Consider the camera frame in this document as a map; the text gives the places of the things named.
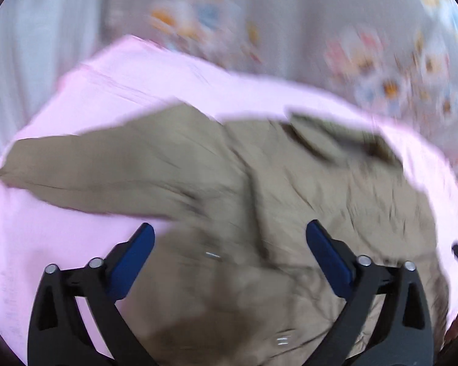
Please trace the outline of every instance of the blue gripper pad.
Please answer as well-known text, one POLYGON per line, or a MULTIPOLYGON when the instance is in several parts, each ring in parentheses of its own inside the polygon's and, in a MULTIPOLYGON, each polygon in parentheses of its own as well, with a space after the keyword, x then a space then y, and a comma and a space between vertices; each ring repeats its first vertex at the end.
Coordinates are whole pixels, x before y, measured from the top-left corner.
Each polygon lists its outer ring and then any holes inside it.
POLYGON ((307 245, 318 261, 334 294, 348 300, 353 291, 354 272, 349 269, 333 246, 333 242, 339 243, 339 241, 331 239, 317 220, 307 225, 306 238, 307 245))
POLYGON ((110 272, 106 288, 107 295, 114 302, 127 296, 140 269, 153 250, 154 238, 154 228, 149 224, 143 224, 129 242, 117 245, 125 246, 124 253, 110 272))

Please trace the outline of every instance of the olive green garment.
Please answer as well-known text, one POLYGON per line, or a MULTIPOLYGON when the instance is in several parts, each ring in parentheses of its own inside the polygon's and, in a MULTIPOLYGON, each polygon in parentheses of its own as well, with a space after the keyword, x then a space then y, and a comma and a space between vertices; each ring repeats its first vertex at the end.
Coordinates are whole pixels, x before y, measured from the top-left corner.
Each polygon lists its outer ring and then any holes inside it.
POLYGON ((303 116, 221 124, 179 104, 116 128, 19 140, 0 179, 64 208, 177 221, 122 305, 160 364, 301 365, 343 307, 305 241, 315 218, 378 264, 413 260, 442 343, 434 219, 377 135, 303 116))

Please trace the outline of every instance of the pink surface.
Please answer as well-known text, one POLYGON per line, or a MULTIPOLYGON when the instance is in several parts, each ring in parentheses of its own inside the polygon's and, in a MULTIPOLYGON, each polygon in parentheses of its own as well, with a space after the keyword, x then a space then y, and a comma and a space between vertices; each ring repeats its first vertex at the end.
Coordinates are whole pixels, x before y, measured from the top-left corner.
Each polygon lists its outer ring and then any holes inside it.
MULTIPOLYGON (((452 242, 458 241, 458 185, 448 163, 411 130, 362 113, 327 92, 282 80, 228 74, 127 36, 66 75, 56 96, 15 140, 116 125, 160 109, 175 98, 216 119, 234 115, 285 119, 291 109, 381 133, 402 158, 409 181, 429 197, 438 253, 450 284, 451 323, 458 312, 458 263, 450 250, 452 242)), ((0 334, 23 361, 30 311, 44 267, 56 263, 62 269, 74 268, 105 256, 142 221, 146 219, 56 208, 0 182, 0 334)), ((157 234, 166 229, 166 222, 147 221, 157 234)), ((85 303, 80 306, 84 313, 85 303)), ((96 348, 107 353, 91 318, 86 324, 96 348)))

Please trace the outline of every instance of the pink fabric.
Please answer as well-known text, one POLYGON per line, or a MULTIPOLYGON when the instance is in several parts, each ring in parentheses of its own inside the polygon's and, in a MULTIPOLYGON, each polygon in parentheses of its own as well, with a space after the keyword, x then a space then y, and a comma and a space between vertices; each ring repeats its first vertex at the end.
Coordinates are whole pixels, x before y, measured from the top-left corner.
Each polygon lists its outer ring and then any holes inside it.
MULTIPOLYGON (((278 79, 229 74, 127 36, 66 75, 56 96, 15 140, 116 125, 167 106, 175 98, 216 119, 285 119, 291 109, 381 133, 401 156, 409 181, 429 197, 436 218, 438 253, 450 284, 451 323, 458 312, 458 263, 450 250, 452 242, 458 241, 458 184, 448 163, 411 130, 373 118, 325 91, 278 79)), ((143 221, 146 219, 56 208, 0 182, 0 334, 23 361, 30 311, 44 267, 56 263, 62 269, 74 268, 95 256, 105 256, 143 221)), ((168 224, 147 221, 157 234, 168 224)), ((108 353, 85 313, 85 302, 80 306, 96 348, 108 353)))

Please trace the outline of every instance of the floral fabric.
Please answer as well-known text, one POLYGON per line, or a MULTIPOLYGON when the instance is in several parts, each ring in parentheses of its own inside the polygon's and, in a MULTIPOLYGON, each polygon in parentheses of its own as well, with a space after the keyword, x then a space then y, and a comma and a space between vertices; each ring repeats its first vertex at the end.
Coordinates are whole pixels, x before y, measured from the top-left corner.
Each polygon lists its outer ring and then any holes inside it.
POLYGON ((109 40, 135 34, 404 122, 458 175, 455 0, 107 0, 105 17, 109 40))

